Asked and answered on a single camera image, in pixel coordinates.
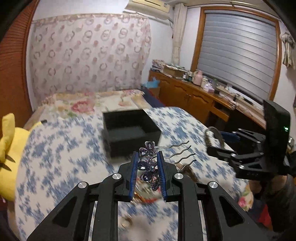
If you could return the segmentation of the dark patterned bangle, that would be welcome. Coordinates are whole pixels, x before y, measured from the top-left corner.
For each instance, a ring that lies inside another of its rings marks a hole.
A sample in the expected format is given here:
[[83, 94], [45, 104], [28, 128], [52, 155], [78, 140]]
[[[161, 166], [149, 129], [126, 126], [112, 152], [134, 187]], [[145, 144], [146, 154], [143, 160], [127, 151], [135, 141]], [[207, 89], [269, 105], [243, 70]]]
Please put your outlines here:
[[224, 149], [225, 144], [224, 144], [224, 139], [222, 137], [222, 134], [217, 128], [210, 126], [204, 131], [204, 141], [206, 147], [213, 147], [211, 140], [215, 139], [219, 142], [219, 148]]

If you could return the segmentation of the purple rhinestone butterfly hair comb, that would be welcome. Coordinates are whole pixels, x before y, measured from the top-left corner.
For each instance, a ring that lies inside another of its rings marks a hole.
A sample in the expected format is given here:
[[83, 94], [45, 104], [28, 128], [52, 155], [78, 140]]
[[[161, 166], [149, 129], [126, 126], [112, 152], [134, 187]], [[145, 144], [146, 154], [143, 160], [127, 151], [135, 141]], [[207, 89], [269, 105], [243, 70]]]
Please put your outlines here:
[[144, 147], [141, 147], [138, 152], [139, 162], [137, 168], [140, 171], [140, 181], [146, 182], [150, 190], [157, 191], [160, 188], [157, 161], [158, 152], [163, 150], [171, 151], [173, 148], [177, 148], [177, 151], [173, 152], [170, 156], [164, 156], [164, 160], [171, 160], [173, 157], [181, 156], [178, 161], [173, 162], [177, 166], [183, 160], [196, 156], [196, 153], [191, 152], [191, 145], [188, 144], [189, 141], [185, 141], [170, 146], [157, 146], [154, 141], [146, 141]]

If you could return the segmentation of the black jewelry box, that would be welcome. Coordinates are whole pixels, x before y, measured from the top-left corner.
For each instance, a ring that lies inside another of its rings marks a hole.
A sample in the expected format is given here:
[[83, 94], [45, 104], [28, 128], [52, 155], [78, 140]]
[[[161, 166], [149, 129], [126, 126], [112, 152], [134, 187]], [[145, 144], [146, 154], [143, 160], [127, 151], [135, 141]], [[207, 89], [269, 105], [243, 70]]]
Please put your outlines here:
[[104, 147], [112, 158], [128, 156], [146, 141], [159, 142], [161, 130], [143, 109], [103, 114]]

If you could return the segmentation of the wooden sideboard cabinet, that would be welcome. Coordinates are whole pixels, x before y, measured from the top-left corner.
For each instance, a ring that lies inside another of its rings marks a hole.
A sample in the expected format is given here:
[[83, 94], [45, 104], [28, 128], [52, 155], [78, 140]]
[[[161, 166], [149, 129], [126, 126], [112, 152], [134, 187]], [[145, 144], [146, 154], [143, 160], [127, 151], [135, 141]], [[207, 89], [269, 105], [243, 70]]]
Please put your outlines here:
[[205, 92], [190, 82], [171, 78], [163, 73], [150, 71], [149, 82], [159, 80], [158, 99], [165, 106], [181, 108], [205, 126], [232, 132], [239, 128], [263, 133], [265, 122], [252, 109], [225, 97]]

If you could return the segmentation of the blue floral white cloth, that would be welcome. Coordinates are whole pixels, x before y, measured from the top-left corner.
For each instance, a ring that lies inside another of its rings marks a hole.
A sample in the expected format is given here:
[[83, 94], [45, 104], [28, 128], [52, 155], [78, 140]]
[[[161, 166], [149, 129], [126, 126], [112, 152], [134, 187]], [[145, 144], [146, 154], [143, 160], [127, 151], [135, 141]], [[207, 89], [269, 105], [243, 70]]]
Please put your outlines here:
[[[237, 179], [228, 164], [207, 155], [205, 126], [177, 107], [151, 108], [148, 116], [161, 130], [159, 145], [169, 162], [188, 164], [201, 183], [218, 182], [234, 199], [247, 181]], [[63, 119], [47, 117], [23, 150], [15, 191], [16, 225], [26, 240], [44, 217], [81, 181], [101, 182], [116, 173], [128, 157], [107, 157], [101, 113]], [[176, 240], [178, 205], [158, 198], [118, 205], [120, 240]]]

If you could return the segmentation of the pink thermos jug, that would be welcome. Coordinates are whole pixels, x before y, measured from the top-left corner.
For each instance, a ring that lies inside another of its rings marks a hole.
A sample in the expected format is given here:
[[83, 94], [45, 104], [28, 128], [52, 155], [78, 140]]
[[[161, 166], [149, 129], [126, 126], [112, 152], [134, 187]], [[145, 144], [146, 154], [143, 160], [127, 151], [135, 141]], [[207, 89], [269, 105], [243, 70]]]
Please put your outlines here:
[[201, 86], [201, 83], [203, 81], [203, 72], [200, 70], [197, 70], [193, 73], [193, 84], [197, 86]]

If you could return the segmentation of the grey window blind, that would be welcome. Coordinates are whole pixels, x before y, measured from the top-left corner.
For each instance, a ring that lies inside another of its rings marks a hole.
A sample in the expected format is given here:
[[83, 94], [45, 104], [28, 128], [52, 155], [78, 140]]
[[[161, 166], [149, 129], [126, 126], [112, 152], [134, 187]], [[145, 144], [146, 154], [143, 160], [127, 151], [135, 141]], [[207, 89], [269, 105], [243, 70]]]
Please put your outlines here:
[[197, 69], [258, 101], [271, 91], [277, 57], [275, 22], [241, 11], [205, 10]]

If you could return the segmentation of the yellow pikachu plush toy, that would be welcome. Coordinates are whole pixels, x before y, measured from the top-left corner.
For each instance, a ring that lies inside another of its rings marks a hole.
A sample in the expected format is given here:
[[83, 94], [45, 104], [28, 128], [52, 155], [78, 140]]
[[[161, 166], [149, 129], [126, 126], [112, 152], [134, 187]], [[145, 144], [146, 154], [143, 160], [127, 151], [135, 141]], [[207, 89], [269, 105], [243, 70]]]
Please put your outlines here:
[[13, 202], [18, 167], [32, 129], [16, 127], [14, 114], [9, 113], [2, 118], [1, 130], [1, 197]]

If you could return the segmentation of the wooden louvered wardrobe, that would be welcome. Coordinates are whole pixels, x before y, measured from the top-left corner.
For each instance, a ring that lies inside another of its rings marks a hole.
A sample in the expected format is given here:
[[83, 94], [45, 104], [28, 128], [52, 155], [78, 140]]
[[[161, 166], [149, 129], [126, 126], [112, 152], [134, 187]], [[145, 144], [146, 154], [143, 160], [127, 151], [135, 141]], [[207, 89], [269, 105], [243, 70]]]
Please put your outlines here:
[[39, 1], [21, 1], [1, 25], [1, 117], [13, 113], [23, 127], [33, 114], [26, 77], [29, 31]]

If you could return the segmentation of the cream side curtain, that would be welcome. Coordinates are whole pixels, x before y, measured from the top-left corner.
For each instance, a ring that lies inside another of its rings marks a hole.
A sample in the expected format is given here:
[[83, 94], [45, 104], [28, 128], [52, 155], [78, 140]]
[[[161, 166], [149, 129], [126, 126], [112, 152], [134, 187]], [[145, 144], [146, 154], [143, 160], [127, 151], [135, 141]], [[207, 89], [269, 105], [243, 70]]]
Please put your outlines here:
[[173, 50], [171, 56], [171, 62], [174, 65], [180, 64], [180, 52], [184, 37], [186, 18], [187, 6], [185, 6], [183, 3], [176, 4], [174, 10]]

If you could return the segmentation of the white air conditioner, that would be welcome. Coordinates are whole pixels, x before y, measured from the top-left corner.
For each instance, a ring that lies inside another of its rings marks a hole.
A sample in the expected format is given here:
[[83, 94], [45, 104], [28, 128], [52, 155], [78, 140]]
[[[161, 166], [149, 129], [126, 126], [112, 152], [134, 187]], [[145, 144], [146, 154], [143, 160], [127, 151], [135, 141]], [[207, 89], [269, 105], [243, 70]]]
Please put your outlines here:
[[126, 10], [154, 16], [161, 20], [170, 18], [170, 5], [159, 0], [131, 0], [127, 3]]

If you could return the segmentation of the pink circle patterned curtain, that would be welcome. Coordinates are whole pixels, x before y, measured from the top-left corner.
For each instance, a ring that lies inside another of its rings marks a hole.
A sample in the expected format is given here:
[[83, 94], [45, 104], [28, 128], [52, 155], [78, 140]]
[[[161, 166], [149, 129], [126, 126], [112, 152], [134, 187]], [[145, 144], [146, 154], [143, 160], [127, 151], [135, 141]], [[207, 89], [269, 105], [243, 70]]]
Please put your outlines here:
[[149, 19], [63, 15], [34, 21], [30, 43], [37, 102], [55, 93], [138, 89], [152, 44]]

